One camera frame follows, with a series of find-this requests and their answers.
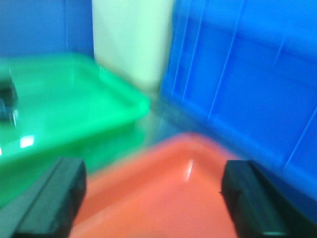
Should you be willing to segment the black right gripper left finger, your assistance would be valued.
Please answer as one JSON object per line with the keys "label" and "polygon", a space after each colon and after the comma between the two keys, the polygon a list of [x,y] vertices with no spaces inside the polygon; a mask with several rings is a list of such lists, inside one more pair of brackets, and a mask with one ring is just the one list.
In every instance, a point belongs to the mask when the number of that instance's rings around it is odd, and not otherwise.
{"label": "black right gripper left finger", "polygon": [[86,193],[83,159],[60,158],[17,228],[15,238],[67,238]]}

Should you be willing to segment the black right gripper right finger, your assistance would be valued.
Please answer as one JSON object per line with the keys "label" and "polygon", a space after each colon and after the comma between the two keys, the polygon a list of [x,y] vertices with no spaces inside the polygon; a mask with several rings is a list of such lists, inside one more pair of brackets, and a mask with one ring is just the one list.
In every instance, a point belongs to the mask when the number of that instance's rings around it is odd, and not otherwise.
{"label": "black right gripper right finger", "polygon": [[240,238],[314,238],[316,201],[252,160],[228,160],[221,193]]}

